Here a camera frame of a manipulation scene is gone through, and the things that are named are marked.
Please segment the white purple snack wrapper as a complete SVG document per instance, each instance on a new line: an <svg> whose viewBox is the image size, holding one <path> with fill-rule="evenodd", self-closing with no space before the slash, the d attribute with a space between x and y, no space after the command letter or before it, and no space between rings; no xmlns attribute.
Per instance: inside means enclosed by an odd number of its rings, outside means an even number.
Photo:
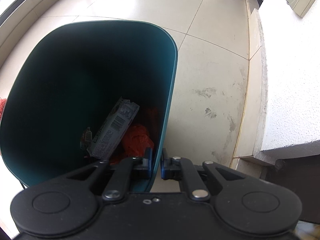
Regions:
<svg viewBox="0 0 320 240"><path fill-rule="evenodd" d="M88 147L89 155L98 159L109 159L138 111L139 106L136 103L120 98Z"/></svg>

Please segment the dark teal trash bin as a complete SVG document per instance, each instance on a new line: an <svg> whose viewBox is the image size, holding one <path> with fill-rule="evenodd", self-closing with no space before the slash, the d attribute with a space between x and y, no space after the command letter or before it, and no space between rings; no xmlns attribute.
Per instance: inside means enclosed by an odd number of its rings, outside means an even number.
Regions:
<svg viewBox="0 0 320 240"><path fill-rule="evenodd" d="M94 162L80 148L119 99L139 105L136 123L150 132L157 172L178 60L172 36L139 21L63 25L29 54L1 119L1 154L24 185L33 186Z"/></svg>

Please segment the red plastic bag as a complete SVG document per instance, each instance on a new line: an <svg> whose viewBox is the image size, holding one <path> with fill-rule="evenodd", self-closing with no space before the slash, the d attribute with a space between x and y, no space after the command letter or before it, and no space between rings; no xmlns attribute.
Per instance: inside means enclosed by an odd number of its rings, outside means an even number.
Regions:
<svg viewBox="0 0 320 240"><path fill-rule="evenodd" d="M147 148L154 150L158 129L158 108L141 108L110 156L110 164L119 164L125 158L144 157Z"/></svg>

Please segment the teal white snack wrapper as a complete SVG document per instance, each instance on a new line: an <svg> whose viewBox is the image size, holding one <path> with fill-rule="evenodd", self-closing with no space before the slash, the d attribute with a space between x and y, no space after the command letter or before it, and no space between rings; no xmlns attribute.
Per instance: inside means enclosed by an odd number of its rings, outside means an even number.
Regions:
<svg viewBox="0 0 320 240"><path fill-rule="evenodd" d="M80 138L80 148L86 150L92 143L93 135L90 127L87 127Z"/></svg>

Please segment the red fuzzy slipper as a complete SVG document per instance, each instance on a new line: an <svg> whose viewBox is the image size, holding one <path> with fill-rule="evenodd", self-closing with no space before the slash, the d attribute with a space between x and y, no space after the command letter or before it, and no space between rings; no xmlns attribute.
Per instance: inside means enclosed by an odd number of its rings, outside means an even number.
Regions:
<svg viewBox="0 0 320 240"><path fill-rule="evenodd" d="M2 118L6 103L7 103L7 99L0 99L0 120Z"/></svg>

